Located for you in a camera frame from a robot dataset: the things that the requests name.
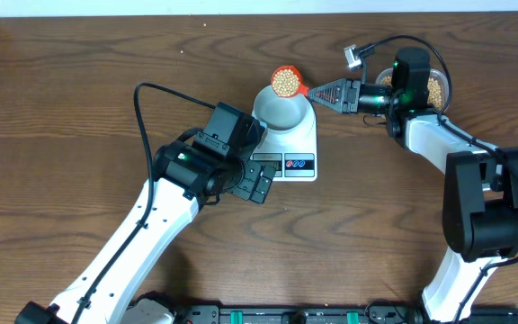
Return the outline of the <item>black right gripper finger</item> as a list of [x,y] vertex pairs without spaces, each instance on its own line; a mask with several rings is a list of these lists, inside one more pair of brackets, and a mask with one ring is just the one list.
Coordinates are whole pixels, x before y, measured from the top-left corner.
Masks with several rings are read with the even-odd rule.
[[315,92],[310,95],[310,100],[337,113],[345,113],[344,101],[337,93]]
[[324,85],[312,87],[308,90],[308,95],[311,97],[340,97],[346,81],[346,78],[339,78]]

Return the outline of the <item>red plastic measuring scoop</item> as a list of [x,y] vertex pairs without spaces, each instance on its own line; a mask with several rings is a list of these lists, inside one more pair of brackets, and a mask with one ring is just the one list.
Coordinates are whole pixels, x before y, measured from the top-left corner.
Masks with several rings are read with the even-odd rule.
[[309,88],[304,84],[300,72],[292,65],[275,69],[271,78],[271,87],[275,94],[282,98],[296,95],[308,96]]

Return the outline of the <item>white digital kitchen scale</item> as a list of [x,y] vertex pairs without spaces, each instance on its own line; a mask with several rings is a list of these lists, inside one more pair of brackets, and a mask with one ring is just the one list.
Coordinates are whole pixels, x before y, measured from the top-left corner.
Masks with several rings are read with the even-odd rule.
[[310,105],[307,118],[291,130],[271,130],[252,160],[275,169],[274,181],[314,182],[317,180],[317,120]]

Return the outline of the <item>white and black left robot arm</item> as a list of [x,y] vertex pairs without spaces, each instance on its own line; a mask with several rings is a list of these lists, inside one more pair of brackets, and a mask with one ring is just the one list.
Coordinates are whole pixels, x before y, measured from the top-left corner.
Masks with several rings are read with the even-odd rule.
[[275,171],[253,161],[267,125],[218,103],[202,129],[161,147],[125,218],[84,272],[48,307],[28,302],[18,323],[119,323],[174,238],[224,193],[262,204]]

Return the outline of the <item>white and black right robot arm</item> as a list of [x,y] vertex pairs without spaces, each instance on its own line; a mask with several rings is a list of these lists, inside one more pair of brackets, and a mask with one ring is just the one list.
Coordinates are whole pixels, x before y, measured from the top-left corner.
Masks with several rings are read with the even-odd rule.
[[402,148],[444,175],[442,229],[448,248],[423,289],[424,323],[466,323],[488,277],[518,263],[518,148],[499,148],[454,126],[430,103],[429,51],[406,47],[394,58],[391,83],[341,78],[305,91],[338,113],[382,115]]

